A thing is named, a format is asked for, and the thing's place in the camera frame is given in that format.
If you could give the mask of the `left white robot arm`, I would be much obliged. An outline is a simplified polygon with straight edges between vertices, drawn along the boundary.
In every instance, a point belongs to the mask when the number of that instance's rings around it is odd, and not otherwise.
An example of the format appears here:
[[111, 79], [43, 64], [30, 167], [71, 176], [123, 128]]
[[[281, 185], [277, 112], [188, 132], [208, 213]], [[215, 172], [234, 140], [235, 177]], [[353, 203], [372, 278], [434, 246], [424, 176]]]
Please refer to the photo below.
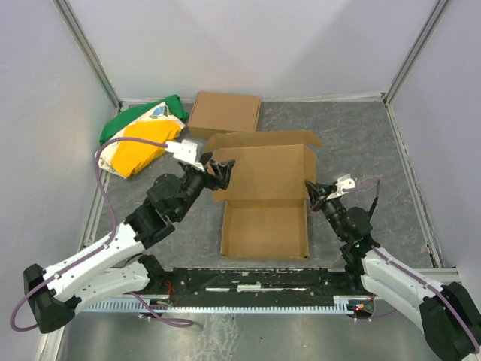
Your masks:
[[219, 162], [204, 153], [194, 163], [179, 164], [182, 176], [158, 176], [141, 205], [105, 237], [57, 264], [34, 263], [24, 270], [23, 300], [34, 328], [54, 332], [90, 305], [163, 281], [163, 267], [144, 251], [174, 232], [205, 189], [227, 190], [235, 161]]

